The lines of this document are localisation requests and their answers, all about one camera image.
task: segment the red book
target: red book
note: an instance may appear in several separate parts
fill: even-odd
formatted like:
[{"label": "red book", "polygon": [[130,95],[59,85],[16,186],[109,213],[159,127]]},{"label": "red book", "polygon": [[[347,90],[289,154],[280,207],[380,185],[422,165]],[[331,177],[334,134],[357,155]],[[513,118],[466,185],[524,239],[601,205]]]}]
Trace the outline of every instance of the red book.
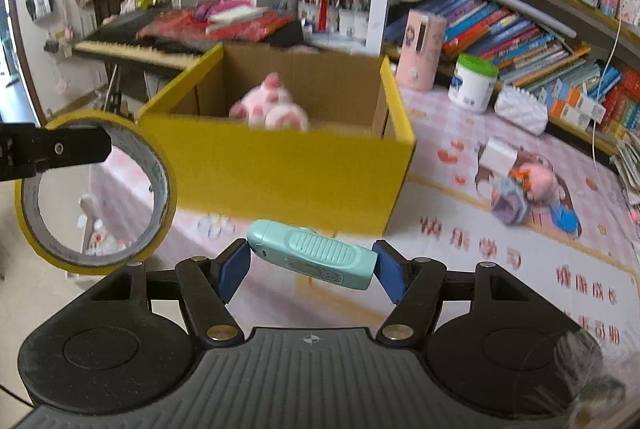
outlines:
[{"label": "red book", "polygon": [[602,103],[605,112],[604,112],[604,116],[602,117],[602,122],[600,122],[600,126],[597,127],[596,129],[598,130],[604,130],[606,129],[607,125],[609,124],[609,121],[611,120],[611,115],[613,113],[613,108],[616,106],[617,102],[618,102],[618,97],[620,95],[620,93],[622,92],[622,88],[620,87],[619,84],[616,84],[608,93],[607,96],[604,99],[604,102]]},{"label": "red book", "polygon": [[640,73],[627,67],[622,75],[619,86],[625,88],[636,100],[640,100]]},{"label": "red book", "polygon": [[504,19],[510,13],[511,11],[506,6],[503,6],[489,15],[489,17],[485,17],[479,23],[473,25],[468,30],[465,30],[457,37],[453,37],[452,40],[447,41],[442,47],[442,51],[447,57],[454,57],[460,52],[466,50],[478,39],[489,33],[489,26],[496,24],[500,19]]},{"label": "red book", "polygon": [[515,37],[504,41],[503,43],[494,46],[493,48],[485,51],[480,55],[481,59],[491,60],[495,59],[495,57],[502,57],[509,52],[512,52],[515,48],[517,48],[520,44],[523,44],[538,35],[541,35],[542,32],[536,28],[534,25],[531,25],[532,28],[527,29],[525,32],[520,35],[516,35]]}]

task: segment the roll of tape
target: roll of tape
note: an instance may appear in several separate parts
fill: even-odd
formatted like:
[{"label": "roll of tape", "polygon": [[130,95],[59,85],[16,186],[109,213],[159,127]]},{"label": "roll of tape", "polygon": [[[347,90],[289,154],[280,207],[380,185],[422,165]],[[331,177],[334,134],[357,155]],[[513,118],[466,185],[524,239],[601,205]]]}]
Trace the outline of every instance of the roll of tape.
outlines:
[{"label": "roll of tape", "polygon": [[89,255],[62,245],[47,229],[38,203],[42,174],[18,180],[15,185],[15,210],[20,229],[33,250],[52,265],[73,273],[107,274],[127,261],[143,261],[160,245],[171,227],[177,201],[175,175],[166,156],[142,128],[115,114],[78,111],[47,124],[59,127],[99,125],[111,136],[111,143],[129,155],[144,171],[154,193],[154,208],[149,226],[126,249],[108,255]]}]

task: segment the blue gripper pad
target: blue gripper pad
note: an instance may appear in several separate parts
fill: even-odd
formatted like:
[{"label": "blue gripper pad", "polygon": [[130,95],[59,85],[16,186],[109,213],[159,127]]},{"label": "blue gripper pad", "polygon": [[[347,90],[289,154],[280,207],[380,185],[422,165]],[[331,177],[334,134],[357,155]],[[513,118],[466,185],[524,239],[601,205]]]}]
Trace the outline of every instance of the blue gripper pad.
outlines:
[{"label": "blue gripper pad", "polygon": [[218,284],[214,290],[222,302],[227,304],[249,272],[251,247],[244,239],[238,239],[215,258],[214,262],[220,265]]},{"label": "blue gripper pad", "polygon": [[398,304],[411,284],[411,263],[384,240],[376,241],[371,250],[378,254],[373,274],[391,302]]}]

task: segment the mint green object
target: mint green object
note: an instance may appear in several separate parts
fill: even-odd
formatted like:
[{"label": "mint green object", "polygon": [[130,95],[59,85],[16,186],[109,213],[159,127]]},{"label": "mint green object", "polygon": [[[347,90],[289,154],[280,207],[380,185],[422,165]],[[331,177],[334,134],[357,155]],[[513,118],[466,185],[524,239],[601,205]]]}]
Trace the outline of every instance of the mint green object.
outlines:
[{"label": "mint green object", "polygon": [[378,258],[372,250],[270,219],[249,225],[246,239],[273,265],[354,290],[369,287]]}]

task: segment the white cable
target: white cable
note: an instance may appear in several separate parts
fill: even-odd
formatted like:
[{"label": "white cable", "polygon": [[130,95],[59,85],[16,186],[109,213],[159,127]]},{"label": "white cable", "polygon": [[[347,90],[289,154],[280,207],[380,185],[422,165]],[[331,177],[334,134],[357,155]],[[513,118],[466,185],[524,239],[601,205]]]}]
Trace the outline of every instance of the white cable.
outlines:
[{"label": "white cable", "polygon": [[[613,55],[616,52],[616,47],[618,46],[618,40],[620,38],[620,30],[621,29],[622,29],[622,0],[619,0],[618,1],[618,31],[616,32],[616,39],[613,42],[613,47],[611,49],[611,53],[609,55],[609,59],[607,59],[607,63],[605,64],[604,69],[602,70],[602,75],[600,76],[600,81],[598,83],[598,91],[596,93],[596,102],[600,101],[600,89],[602,88],[602,82],[604,80],[604,75],[607,72],[607,70],[609,69],[609,65],[611,63],[611,59],[613,59]],[[601,189],[601,194],[602,194],[602,197],[604,198],[604,201],[605,201],[605,204],[607,205],[607,208],[609,209],[609,214],[611,214],[611,216],[613,216],[613,219],[618,224],[618,227],[619,227],[620,231],[622,232],[622,235],[625,237],[627,242],[631,245],[631,248],[633,249],[634,254],[636,255],[636,259],[638,260],[638,263],[640,263],[640,254],[638,253],[638,250],[636,250],[635,243],[633,242],[633,240],[631,240],[631,238],[626,233],[625,228],[622,226],[622,223],[620,222],[620,220],[618,219],[618,216],[616,215],[616,213],[614,212],[612,206],[610,205],[609,197],[604,194],[605,186],[602,183],[602,179],[600,177],[600,172],[598,171],[598,162],[596,161],[596,127],[595,127],[595,122],[593,123],[593,131],[591,132],[591,156],[593,157],[593,167],[595,168],[596,176],[598,178],[598,183],[600,185],[599,189]]]}]

